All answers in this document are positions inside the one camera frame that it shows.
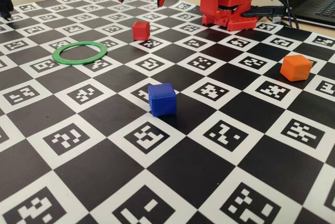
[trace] black square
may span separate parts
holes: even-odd
[[[302,91],[288,110],[328,127],[335,126],[335,103],[312,93]]]
[[[146,51],[131,45],[125,45],[115,50],[107,52],[107,56],[111,57],[112,59],[120,63],[128,63],[146,54],[148,54]]]
[[[158,37],[158,38],[161,38],[161,39],[164,39],[164,40],[169,41],[169,42],[177,42],[177,41],[182,40],[186,37],[189,37],[188,34],[185,34],[185,33],[182,33],[180,31],[173,30],[173,29],[169,29],[169,30],[160,32],[158,34],[155,34],[154,36]]]
[[[14,110],[7,114],[7,116],[14,122],[22,134],[28,137],[74,114],[74,111],[58,98],[49,96],[33,104]]]
[[[260,57],[264,57],[273,61],[280,61],[285,56],[287,56],[290,51],[284,50],[275,46],[271,46],[264,43],[258,43],[254,47],[252,47],[247,52],[255,55],[259,55]]]
[[[189,134],[215,110],[184,94],[177,94],[177,113],[159,118],[184,134]]]
[[[186,137],[148,170],[199,208],[233,168],[226,160]]]
[[[282,134],[316,149],[325,132],[292,119],[283,129]]]
[[[305,30],[294,29],[284,26],[280,31],[276,32],[276,35],[291,38],[298,41],[305,41],[312,33]]]
[[[178,63],[194,53],[195,51],[176,44],[170,44],[158,51],[155,51],[155,55],[174,63]]]
[[[27,140],[0,155],[0,201],[21,190],[51,169]]]
[[[309,82],[315,77],[315,74],[310,73],[307,80],[291,82],[280,73],[281,68],[282,68],[282,64],[277,63],[271,69],[269,69],[264,74],[264,76],[270,77],[284,84],[288,84],[288,85],[294,86],[299,89],[304,89],[309,84]]]
[[[265,40],[266,38],[268,38],[269,36],[271,36],[271,34],[250,29],[250,30],[240,31],[236,34],[236,36],[245,37],[245,38],[249,38],[249,39],[261,42]]]
[[[40,76],[36,80],[52,93],[57,93],[89,78],[89,76],[75,67],[68,66],[44,76]]]
[[[18,66],[6,71],[0,71],[0,90],[10,88],[31,79],[31,76]]]
[[[200,96],[206,97],[212,101],[217,101],[224,95],[226,95],[229,92],[229,90],[207,82],[206,84],[200,86],[193,92]]]
[[[42,207],[42,200],[47,200],[47,202],[50,204],[47,209]],[[36,205],[32,204],[32,202],[37,201],[38,203]],[[37,216],[34,216],[34,214],[31,212],[28,212],[29,215],[27,217],[23,217],[23,214],[20,212],[21,209],[34,209],[39,215],[37,214]],[[47,223],[52,224],[63,217],[65,214],[66,212],[60,203],[56,200],[49,189],[44,187],[40,191],[31,195],[29,198],[25,199],[19,205],[4,213],[3,216],[7,223],[45,223],[44,217],[49,216],[51,219]]]
[[[266,209],[265,207],[270,209],[270,211],[263,214],[263,210]],[[262,220],[262,223],[271,224],[280,209],[281,207],[276,203],[272,202],[244,183],[240,183],[238,185],[238,187],[220,208],[222,212],[239,224],[246,223],[242,219],[242,214],[246,210],[249,210],[258,216]]]
[[[116,94],[79,113],[103,135],[109,136],[145,113],[143,109]]]
[[[201,53],[209,55],[210,57],[213,57],[213,58],[223,60],[225,62],[229,62],[233,60],[234,58],[238,57],[240,54],[242,54],[243,51],[236,50],[231,47],[224,46],[224,45],[217,43],[201,51]]]
[[[231,36],[231,34],[224,33],[222,31],[214,30],[214,29],[205,29],[197,34],[195,34],[197,37],[205,38],[207,40],[218,42],[222,39]]]
[[[113,214],[121,223],[130,223],[131,220],[127,218],[128,216],[122,214],[124,210],[128,210],[137,220],[145,217],[149,221],[148,223],[165,223],[175,212],[169,204],[147,186],[142,186],[113,211]]]
[[[319,47],[305,42],[295,48],[294,52],[312,55],[314,58],[319,58],[325,61],[328,61],[335,54],[335,50],[326,49],[324,47]]]
[[[266,132],[284,109],[241,92],[220,111],[258,131]]]
[[[152,78],[161,83],[171,83],[177,91],[182,91],[202,79],[203,76],[179,65],[173,65],[152,76]]]
[[[260,75],[247,71],[230,63],[218,68],[216,71],[208,75],[208,77],[220,81],[222,83],[243,90],[255,81]]]
[[[239,167],[303,204],[323,163],[268,136],[263,136]]]
[[[55,172],[90,211],[142,169],[131,157],[106,139],[58,167]]]
[[[204,136],[232,152],[248,134],[220,120],[205,132]]]
[[[290,89],[271,83],[269,81],[264,81],[264,83],[261,84],[261,86],[259,86],[255,91],[281,101],[289,93]]]
[[[135,71],[134,69],[122,65],[110,71],[107,71],[94,79],[106,85],[115,92],[123,91],[126,88],[142,81],[147,76]]]
[[[153,124],[146,122],[134,131],[128,133],[124,138],[140,149],[143,153],[148,154],[150,151],[159,146],[170,135],[157,128]],[[155,142],[151,146],[146,146],[144,142]]]

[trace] orange cube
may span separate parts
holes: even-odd
[[[287,55],[284,58],[281,74],[291,82],[307,80],[312,62],[302,55]]]

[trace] black object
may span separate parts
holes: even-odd
[[[9,12],[13,10],[12,0],[0,0],[0,16],[5,19],[9,18],[12,16]]]

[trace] table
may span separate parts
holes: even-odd
[[[0,223],[334,223],[335,39],[125,2],[46,0],[0,20]],[[133,41],[137,20],[149,40]],[[76,41],[107,55],[53,61]],[[314,66],[291,83],[281,62],[297,53]],[[167,82],[177,113],[155,118],[148,85]]]

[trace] cube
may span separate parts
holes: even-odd
[[[149,85],[148,93],[153,116],[158,117],[176,113],[177,99],[172,84]]]
[[[150,37],[150,24],[147,21],[136,21],[132,25],[132,38],[146,41]]]
[[[284,58],[281,74],[291,82],[307,80],[312,62],[302,55],[287,55]]]

